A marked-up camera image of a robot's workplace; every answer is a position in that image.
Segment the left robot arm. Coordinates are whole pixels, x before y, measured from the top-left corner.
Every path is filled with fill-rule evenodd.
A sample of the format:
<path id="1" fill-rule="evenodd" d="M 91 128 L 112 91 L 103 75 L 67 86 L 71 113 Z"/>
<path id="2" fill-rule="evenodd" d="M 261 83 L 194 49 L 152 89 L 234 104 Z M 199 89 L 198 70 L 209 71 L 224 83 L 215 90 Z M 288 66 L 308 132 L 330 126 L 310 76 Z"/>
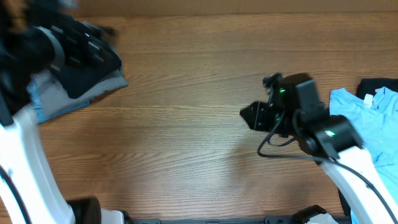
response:
<path id="1" fill-rule="evenodd" d="M 26 14 L 29 28 L 15 32 L 1 2 L 1 200 L 13 223 L 124 223 L 122 212 L 102 209 L 95 198 L 64 199 L 26 89 L 33 74 L 69 65 L 85 72 L 78 86 L 88 91 L 121 65 L 108 42 L 116 32 L 74 20 L 57 1 L 33 1 Z"/>

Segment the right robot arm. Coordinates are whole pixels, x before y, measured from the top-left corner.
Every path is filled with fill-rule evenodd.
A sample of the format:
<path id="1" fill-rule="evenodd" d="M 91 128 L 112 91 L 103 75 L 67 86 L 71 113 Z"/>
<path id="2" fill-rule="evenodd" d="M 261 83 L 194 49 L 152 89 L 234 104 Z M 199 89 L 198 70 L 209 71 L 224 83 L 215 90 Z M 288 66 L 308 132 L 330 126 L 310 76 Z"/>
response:
<path id="1" fill-rule="evenodd" d="M 369 151 L 351 122 L 331 115 L 307 73 L 283 77 L 273 73 L 262 80 L 267 102 L 255 101 L 240 111 L 250 129 L 297 141 L 304 155 L 335 183 L 360 223 L 397 223 L 397 204 L 382 183 Z"/>

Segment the black t-shirt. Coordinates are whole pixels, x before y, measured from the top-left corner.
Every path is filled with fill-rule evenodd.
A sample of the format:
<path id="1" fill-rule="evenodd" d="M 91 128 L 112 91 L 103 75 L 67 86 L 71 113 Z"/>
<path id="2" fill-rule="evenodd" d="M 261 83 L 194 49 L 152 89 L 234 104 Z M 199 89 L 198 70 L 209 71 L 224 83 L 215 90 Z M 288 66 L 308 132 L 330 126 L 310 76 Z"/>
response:
<path id="1" fill-rule="evenodd" d="M 81 68 L 64 65 L 54 76 L 71 99 L 83 96 L 94 86 L 120 75 L 122 66 L 119 55 L 111 49 L 104 63 L 85 63 Z"/>

